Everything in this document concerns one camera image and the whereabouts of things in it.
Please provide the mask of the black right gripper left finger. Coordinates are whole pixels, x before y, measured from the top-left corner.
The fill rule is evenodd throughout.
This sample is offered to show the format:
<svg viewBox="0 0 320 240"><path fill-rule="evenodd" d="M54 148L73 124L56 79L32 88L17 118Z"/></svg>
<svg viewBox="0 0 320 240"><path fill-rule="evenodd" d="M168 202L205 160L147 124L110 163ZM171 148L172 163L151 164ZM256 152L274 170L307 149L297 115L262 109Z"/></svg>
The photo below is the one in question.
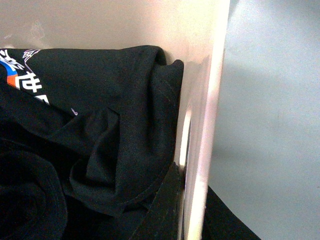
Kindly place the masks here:
<svg viewBox="0 0 320 240"><path fill-rule="evenodd" d="M172 163L132 240L176 240L178 237L181 175Z"/></svg>

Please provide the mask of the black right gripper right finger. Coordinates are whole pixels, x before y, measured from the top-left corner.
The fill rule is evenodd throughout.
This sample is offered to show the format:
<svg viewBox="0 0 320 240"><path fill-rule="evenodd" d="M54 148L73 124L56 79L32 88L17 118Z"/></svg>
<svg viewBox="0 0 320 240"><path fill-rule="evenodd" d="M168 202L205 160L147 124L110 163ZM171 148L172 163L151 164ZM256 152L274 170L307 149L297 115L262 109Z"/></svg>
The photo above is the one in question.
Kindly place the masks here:
<svg viewBox="0 0 320 240"><path fill-rule="evenodd" d="M202 239L259 240L260 238L236 217L209 187L205 204Z"/></svg>

